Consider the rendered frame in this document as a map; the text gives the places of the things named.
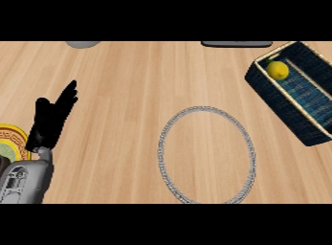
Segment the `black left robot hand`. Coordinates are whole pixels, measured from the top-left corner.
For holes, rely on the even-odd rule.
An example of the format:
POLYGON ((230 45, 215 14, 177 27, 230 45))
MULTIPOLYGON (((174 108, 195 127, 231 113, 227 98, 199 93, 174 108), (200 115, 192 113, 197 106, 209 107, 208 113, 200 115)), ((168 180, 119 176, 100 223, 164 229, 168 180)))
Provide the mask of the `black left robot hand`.
POLYGON ((66 118, 78 101, 77 93, 77 82, 72 80, 54 103, 50 103, 47 98, 37 98, 34 123, 25 143, 28 151, 35 152, 40 147, 53 149, 66 118))

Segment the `yellow lemon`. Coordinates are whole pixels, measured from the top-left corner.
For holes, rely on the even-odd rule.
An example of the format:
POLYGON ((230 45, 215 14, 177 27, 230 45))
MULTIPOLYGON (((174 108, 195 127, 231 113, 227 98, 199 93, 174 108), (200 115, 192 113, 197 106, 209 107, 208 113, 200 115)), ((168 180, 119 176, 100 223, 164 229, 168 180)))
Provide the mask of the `yellow lemon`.
POLYGON ((288 77, 289 69, 282 61, 270 60, 267 62, 265 72, 273 80, 283 80, 288 77))

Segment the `dark blue wicker basket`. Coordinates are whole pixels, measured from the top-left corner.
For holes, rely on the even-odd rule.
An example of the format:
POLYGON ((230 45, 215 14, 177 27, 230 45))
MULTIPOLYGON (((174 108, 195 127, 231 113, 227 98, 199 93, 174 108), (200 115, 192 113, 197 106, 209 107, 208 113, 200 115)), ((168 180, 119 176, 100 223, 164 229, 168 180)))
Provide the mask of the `dark blue wicker basket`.
POLYGON ((249 65, 245 80, 305 146, 332 140, 332 63, 304 41, 289 41, 249 65), (280 61, 289 74, 267 75, 267 61, 280 61))

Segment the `yellow patterned plate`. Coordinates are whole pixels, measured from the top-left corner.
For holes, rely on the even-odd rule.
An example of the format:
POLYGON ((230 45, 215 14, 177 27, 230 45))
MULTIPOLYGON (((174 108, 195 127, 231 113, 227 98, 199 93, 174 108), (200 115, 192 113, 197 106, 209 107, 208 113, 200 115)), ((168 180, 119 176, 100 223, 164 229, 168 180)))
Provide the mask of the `yellow patterned plate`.
POLYGON ((31 153, 25 150, 26 135, 9 124, 0 124, 0 155, 13 161, 29 160, 31 153))

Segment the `dark grey flat appliance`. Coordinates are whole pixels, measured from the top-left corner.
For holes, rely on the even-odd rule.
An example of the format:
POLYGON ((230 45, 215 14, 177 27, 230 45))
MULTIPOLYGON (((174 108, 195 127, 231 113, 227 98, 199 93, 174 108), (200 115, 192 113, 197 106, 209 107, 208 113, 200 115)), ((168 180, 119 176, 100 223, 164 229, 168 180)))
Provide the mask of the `dark grey flat appliance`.
POLYGON ((215 48, 267 48, 273 41, 200 41, 200 44, 215 48))

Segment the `grey rounded object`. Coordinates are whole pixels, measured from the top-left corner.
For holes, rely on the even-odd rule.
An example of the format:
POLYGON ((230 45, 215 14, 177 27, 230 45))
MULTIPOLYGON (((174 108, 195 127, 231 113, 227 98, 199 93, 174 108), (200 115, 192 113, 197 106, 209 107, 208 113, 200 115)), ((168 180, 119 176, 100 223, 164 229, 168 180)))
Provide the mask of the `grey rounded object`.
POLYGON ((65 43, 75 49, 85 49, 96 46, 100 41, 65 41, 65 43))

